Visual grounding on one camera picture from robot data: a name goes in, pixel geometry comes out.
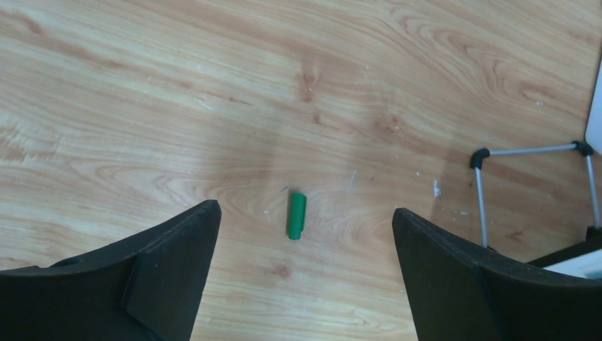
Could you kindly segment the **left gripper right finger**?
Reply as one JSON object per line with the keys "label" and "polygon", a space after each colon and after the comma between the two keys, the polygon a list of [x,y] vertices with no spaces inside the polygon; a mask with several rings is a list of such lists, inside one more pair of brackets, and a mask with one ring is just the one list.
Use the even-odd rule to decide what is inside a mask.
{"label": "left gripper right finger", "polygon": [[405,208],[392,230],[420,340],[601,339],[601,279],[516,261]]}

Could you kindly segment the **green marker cap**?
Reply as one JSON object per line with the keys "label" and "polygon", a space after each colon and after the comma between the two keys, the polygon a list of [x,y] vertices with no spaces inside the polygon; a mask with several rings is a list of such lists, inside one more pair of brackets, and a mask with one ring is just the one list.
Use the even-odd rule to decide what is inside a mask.
{"label": "green marker cap", "polygon": [[299,240],[305,228],[305,217],[307,209],[307,197],[299,192],[290,195],[288,210],[288,237],[291,240]]}

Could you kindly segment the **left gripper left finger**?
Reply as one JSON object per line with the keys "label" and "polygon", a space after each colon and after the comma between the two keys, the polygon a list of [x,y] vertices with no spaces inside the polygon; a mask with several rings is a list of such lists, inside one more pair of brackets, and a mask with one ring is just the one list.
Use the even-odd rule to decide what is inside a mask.
{"label": "left gripper left finger", "polygon": [[2,340],[189,340],[221,222],[216,200],[49,267],[1,272]]}

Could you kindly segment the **white whiteboard black frame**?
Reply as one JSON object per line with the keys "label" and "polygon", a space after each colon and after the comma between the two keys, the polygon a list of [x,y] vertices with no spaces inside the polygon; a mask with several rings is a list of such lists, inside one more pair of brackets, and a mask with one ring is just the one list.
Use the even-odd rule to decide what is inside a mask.
{"label": "white whiteboard black frame", "polygon": [[589,180],[589,190],[593,211],[593,225],[586,230],[585,240],[573,246],[561,249],[546,256],[530,261],[529,264],[558,274],[568,276],[601,279],[601,209],[598,202],[595,172],[593,169],[593,148],[585,141],[573,141],[570,144],[545,146],[537,148],[519,148],[492,151],[481,148],[475,151],[470,160],[470,168],[474,170],[476,190],[478,194],[478,210],[481,225],[481,246],[488,245],[488,228],[486,222],[486,206],[483,191],[483,162],[491,156],[515,156],[534,153],[550,153],[560,151],[577,151],[584,157]]}

